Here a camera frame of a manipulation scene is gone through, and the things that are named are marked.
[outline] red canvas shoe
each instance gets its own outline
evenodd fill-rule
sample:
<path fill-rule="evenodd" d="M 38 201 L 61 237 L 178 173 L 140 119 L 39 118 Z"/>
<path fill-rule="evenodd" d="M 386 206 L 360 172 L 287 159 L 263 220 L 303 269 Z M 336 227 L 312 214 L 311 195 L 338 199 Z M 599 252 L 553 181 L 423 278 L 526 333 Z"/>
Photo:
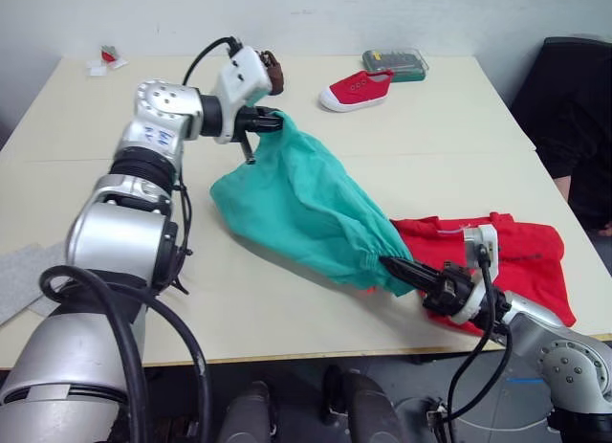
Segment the red canvas shoe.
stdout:
<path fill-rule="evenodd" d="M 325 88 L 318 96 L 321 104 L 333 111 L 353 111 L 381 103 L 393 78 L 391 70 L 360 71 Z"/>

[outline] gray wall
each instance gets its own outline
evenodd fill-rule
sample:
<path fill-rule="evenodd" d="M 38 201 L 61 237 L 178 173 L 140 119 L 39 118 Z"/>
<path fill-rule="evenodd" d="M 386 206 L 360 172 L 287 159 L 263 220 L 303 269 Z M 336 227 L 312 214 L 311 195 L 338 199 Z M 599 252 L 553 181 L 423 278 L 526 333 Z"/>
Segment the gray wall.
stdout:
<path fill-rule="evenodd" d="M 510 102 L 544 37 L 610 37 L 612 0 L 0 0 L 0 141 L 62 55 L 192 55 L 225 34 L 286 54 L 476 55 Z"/>

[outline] green cloth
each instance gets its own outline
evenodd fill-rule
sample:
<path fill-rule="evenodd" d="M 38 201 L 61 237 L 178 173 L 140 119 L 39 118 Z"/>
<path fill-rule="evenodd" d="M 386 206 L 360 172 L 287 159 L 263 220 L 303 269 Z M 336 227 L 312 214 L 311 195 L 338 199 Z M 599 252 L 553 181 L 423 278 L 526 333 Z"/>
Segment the green cloth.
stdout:
<path fill-rule="evenodd" d="M 379 262 L 382 255 L 411 259 L 381 209 L 319 140 L 278 115 L 283 129 L 259 136 L 256 163 L 210 189 L 229 228 L 334 282 L 396 296 L 412 290 Z"/>

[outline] white shoe sole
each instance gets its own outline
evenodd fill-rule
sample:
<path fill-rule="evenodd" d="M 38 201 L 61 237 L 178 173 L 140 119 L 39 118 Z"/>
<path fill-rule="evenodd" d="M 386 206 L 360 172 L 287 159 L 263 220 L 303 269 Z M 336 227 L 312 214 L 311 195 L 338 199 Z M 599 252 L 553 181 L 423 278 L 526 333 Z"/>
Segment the white shoe sole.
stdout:
<path fill-rule="evenodd" d="M 360 108 L 365 108 L 366 106 L 378 105 L 379 103 L 384 102 L 384 99 L 386 99 L 386 96 L 378 97 L 377 99 L 372 100 L 360 101 L 359 103 L 340 103 L 329 87 L 323 89 L 318 96 L 318 101 L 321 102 L 321 105 L 329 110 L 338 111 L 340 113 L 359 110 Z"/>

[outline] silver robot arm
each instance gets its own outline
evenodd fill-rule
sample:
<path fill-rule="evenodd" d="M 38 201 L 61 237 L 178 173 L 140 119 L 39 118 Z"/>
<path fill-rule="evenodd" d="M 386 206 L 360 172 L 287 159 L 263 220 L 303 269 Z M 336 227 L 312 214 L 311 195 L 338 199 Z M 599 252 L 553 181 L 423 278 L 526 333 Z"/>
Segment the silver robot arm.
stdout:
<path fill-rule="evenodd" d="M 472 321 L 484 329 L 489 320 L 485 283 L 476 250 L 484 246 L 497 276 L 497 232 L 491 225 L 465 229 L 468 268 L 447 263 L 442 272 L 424 264 L 383 257 L 395 277 L 426 292 L 424 307 L 456 323 Z M 612 441 L 612 348 L 567 328 L 552 311 L 513 292 L 494 288 L 495 322 L 513 335 L 513 354 L 526 360 L 551 390 L 550 427 L 564 443 Z M 503 329 L 492 340 L 504 344 Z"/>
<path fill-rule="evenodd" d="M 67 264 L 113 283 L 156 292 L 167 287 L 177 266 L 178 226 L 170 218 L 184 141 L 205 135 L 245 149 L 246 130 L 282 125 L 280 118 L 245 106 L 271 87 L 250 47 L 223 68 L 214 95 L 160 80 L 142 83 L 109 173 L 98 180 L 68 234 Z M 98 302 L 74 290 L 35 329 L 0 389 L 0 441 L 126 439 L 127 391 L 113 332 Z M 121 309 L 142 354 L 144 307 L 126 299 Z"/>

